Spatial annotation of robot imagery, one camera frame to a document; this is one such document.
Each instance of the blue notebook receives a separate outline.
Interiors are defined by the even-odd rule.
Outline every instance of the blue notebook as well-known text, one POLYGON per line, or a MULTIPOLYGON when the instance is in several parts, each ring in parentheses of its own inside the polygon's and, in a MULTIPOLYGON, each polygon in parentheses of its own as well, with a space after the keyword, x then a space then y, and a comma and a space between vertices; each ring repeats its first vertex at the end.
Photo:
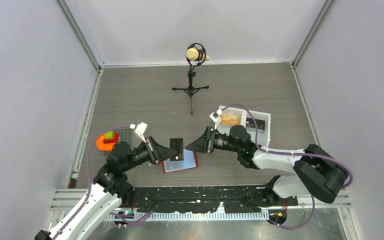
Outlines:
POLYGON ((182 161, 170 161, 167 159, 164 161, 163 171, 164 173, 171 173, 180 170, 194 169, 198 167, 197 155, 193 151, 183 149, 182 161))

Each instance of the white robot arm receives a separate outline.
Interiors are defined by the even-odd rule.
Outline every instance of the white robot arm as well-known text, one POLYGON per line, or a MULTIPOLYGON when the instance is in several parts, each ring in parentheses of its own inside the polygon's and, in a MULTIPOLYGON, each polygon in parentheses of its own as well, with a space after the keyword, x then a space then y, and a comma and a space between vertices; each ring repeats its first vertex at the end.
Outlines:
POLYGON ((208 126, 186 149, 207 154, 215 149, 236 152, 236 159, 245 168, 276 169, 294 174, 275 176, 266 184, 267 194, 275 199, 313 195, 322 202, 333 203, 349 175, 332 161, 312 157, 331 157, 318 145, 310 144, 306 149, 293 151, 262 149, 251 141, 251 135, 242 125, 232 126, 229 135, 208 126))
POLYGON ((50 231, 41 230, 34 240, 86 240, 114 209, 131 203, 134 191, 127 182, 128 170, 148 161, 155 165, 177 154, 151 136, 143 137, 133 149, 125 141, 116 143, 88 192, 62 221, 50 231))

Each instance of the gray floor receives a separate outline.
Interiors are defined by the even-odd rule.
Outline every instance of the gray floor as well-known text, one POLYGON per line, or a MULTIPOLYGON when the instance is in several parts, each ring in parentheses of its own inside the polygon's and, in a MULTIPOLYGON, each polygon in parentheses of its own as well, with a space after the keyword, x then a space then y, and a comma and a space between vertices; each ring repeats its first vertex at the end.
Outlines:
MULTIPOLYGON (((271 114, 271 142, 275 149, 299 149, 314 143, 297 85, 287 63, 203 65, 195 69, 194 87, 209 85, 193 97, 172 87, 188 86, 187 66, 106 68, 103 73, 86 148, 101 132, 124 124, 148 124, 147 136, 169 146, 169 138, 183 138, 185 145, 197 139, 208 117, 219 105, 239 103, 250 110, 271 114)), ((133 139, 133 147, 139 144, 133 139)), ((86 155, 76 187, 87 187, 86 155)), ((95 147, 90 157, 92 177, 105 163, 95 147)), ((235 153, 198 154, 199 167, 163 173, 161 166, 143 164, 129 172, 136 187, 265 184, 277 170, 246 169, 235 153)))

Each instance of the white clip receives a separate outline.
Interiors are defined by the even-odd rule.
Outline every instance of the white clip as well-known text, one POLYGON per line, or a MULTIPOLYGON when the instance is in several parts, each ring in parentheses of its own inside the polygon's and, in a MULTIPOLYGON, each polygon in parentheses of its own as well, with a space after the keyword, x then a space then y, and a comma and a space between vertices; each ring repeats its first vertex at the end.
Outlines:
POLYGON ((209 115, 209 118, 214 122, 214 129, 217 129, 220 122, 222 121, 222 118, 220 117, 222 115, 222 113, 223 113, 223 111, 219 109, 216 112, 212 112, 209 115))
POLYGON ((144 137, 145 130, 147 129, 148 124, 141 122, 138 125, 136 125, 136 128, 134 129, 134 134, 143 142, 147 142, 144 137))
POLYGON ((269 154, 269 148, 267 146, 261 146, 260 150, 262 150, 264 153, 269 154))

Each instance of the white wall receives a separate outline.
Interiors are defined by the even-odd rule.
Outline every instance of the white wall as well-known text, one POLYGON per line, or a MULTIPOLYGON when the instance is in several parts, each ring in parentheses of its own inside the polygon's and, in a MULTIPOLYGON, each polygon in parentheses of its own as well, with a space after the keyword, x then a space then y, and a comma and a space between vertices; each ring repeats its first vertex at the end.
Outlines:
POLYGON ((290 62, 325 0, 75 0, 106 65, 290 62))
POLYGON ((322 145, 355 174, 362 239, 384 239, 384 0, 338 0, 298 70, 322 145))
POLYGON ((44 227, 95 76, 55 1, 0 0, 0 240, 44 227))

